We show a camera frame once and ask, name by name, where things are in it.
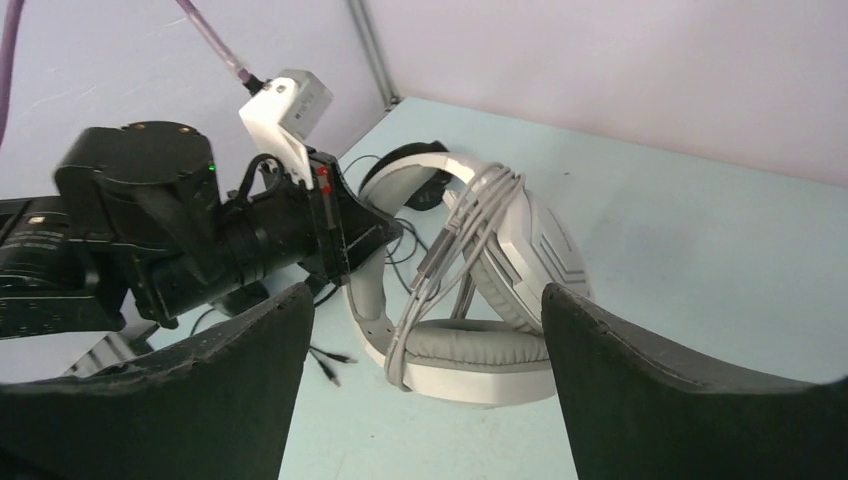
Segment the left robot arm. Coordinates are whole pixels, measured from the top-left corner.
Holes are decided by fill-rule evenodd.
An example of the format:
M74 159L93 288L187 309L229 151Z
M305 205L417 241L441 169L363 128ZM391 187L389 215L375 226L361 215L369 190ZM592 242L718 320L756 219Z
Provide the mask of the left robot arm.
M124 301L173 329L290 265L335 285L398 238L400 224L360 200L336 159L306 152L298 180L260 153L219 191L208 138L169 121L84 130L54 173L54 196L1 203L1 335L120 331Z

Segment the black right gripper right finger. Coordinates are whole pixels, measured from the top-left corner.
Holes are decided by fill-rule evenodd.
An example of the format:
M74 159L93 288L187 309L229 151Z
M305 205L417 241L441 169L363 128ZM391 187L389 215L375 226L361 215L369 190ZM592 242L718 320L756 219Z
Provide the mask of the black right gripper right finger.
M582 479L843 479L847 382L735 365L551 283L541 315Z

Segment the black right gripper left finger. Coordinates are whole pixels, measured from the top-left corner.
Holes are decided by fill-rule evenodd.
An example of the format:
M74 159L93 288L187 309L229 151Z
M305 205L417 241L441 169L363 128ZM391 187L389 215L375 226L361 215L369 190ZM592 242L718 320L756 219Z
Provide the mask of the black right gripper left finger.
M275 479L313 329L298 284L86 377L1 388L5 479Z

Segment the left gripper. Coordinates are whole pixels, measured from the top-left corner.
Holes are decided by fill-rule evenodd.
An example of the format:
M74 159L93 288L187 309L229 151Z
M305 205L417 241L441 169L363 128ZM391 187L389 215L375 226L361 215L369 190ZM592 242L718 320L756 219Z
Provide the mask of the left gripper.
M307 152L313 188L306 192L314 252L301 267L322 281L341 286L382 252L403 230L387 213L362 205L349 188L335 157Z

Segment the black headphones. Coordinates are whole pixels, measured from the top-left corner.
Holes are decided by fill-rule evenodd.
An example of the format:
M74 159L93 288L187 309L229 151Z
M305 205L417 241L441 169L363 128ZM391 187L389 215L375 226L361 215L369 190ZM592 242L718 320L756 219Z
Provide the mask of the black headphones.
M361 180L357 193L361 195L365 186L375 175L404 158L419 154L449 152L450 150L439 140L401 145L377 160ZM442 195L453 176L439 169L420 166L413 167L410 173L418 187L410 194L404 205L418 212L429 211L440 205Z

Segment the white headphones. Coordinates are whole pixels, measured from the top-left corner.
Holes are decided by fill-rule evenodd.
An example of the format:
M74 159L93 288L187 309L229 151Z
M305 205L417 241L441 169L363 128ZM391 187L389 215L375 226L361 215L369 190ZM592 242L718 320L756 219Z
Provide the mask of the white headphones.
M384 253L345 286L366 352L404 392L494 408L552 397L544 288L556 283L593 295L568 229L523 174L461 154L404 158L375 175L362 199L397 214L418 187L415 166L450 173L456 186L444 193L445 223L408 284L398 318L387 311Z

